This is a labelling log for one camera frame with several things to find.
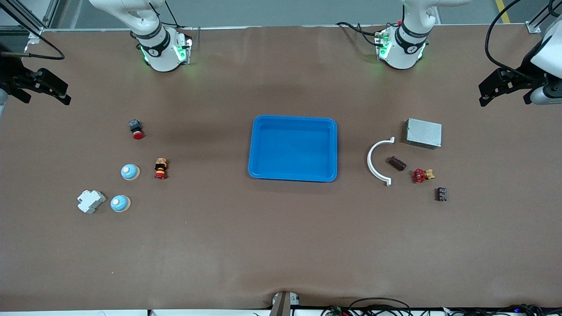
white plastic connector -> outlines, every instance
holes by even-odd
[[[374,144],[371,149],[369,150],[369,153],[367,154],[367,166],[369,167],[369,171],[371,171],[371,173],[377,177],[379,180],[385,181],[387,183],[387,187],[389,187],[392,184],[392,179],[389,177],[385,177],[382,174],[380,174],[380,172],[378,172],[375,167],[373,167],[373,162],[371,161],[371,156],[373,155],[373,150],[382,144],[394,144],[394,136],[391,137],[388,140],[383,140],[380,141],[376,144]]]
[[[80,202],[78,204],[78,208],[86,214],[92,214],[96,211],[96,207],[105,200],[105,196],[103,196],[100,191],[84,190],[84,192],[82,192],[82,194],[78,197],[78,201]]]

black terminal block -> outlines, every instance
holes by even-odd
[[[447,188],[437,188],[437,201],[446,202],[447,201]]]
[[[131,121],[129,121],[129,129],[131,130],[131,132],[136,132],[138,130],[142,130],[142,127],[141,127],[139,121],[131,120]]]
[[[398,171],[404,171],[404,169],[406,169],[406,164],[394,156],[390,157],[388,163],[394,168],[396,168]]]

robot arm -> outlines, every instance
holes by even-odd
[[[562,18],[547,30],[545,37],[523,58],[516,69],[498,68],[478,85],[480,105],[511,92],[530,89],[523,96],[525,104],[562,103]]]
[[[90,0],[90,3],[118,18],[130,27],[134,34],[148,35],[160,26],[160,19],[152,7],[159,8],[164,4],[164,0]]]
[[[90,3],[131,28],[139,41],[144,60],[157,71],[171,71],[189,64],[191,38],[166,28],[154,8],[165,0],[90,0]]]
[[[390,26],[377,40],[379,59],[397,69],[412,67],[425,48],[425,40],[437,21],[436,7],[456,7],[472,0],[401,0],[402,24]]]
[[[48,94],[64,105],[70,104],[71,98],[66,94],[69,85],[66,82],[45,68],[37,71],[27,69],[21,62],[21,57],[18,57],[21,53],[13,53],[14,56],[10,56],[11,54],[6,46],[0,44],[0,105],[8,95],[29,103],[31,95],[24,89]]]

gray floor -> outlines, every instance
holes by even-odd
[[[29,33],[25,31],[21,32],[4,32],[0,34],[0,43],[8,47],[11,51],[19,52],[23,51],[28,43]]]
[[[525,22],[548,0],[524,0],[510,9],[511,22]],[[335,24],[339,21],[385,24],[401,17],[399,0],[169,0],[178,23],[186,26],[295,26]],[[158,9],[161,19],[172,22],[165,7]],[[495,0],[473,0],[461,7],[441,7],[443,24],[488,24],[498,14]],[[121,28],[114,17],[94,8],[88,0],[68,1],[59,28]]]

red button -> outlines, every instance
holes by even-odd
[[[144,134],[140,131],[136,131],[133,133],[133,138],[134,139],[142,139],[144,137]]]

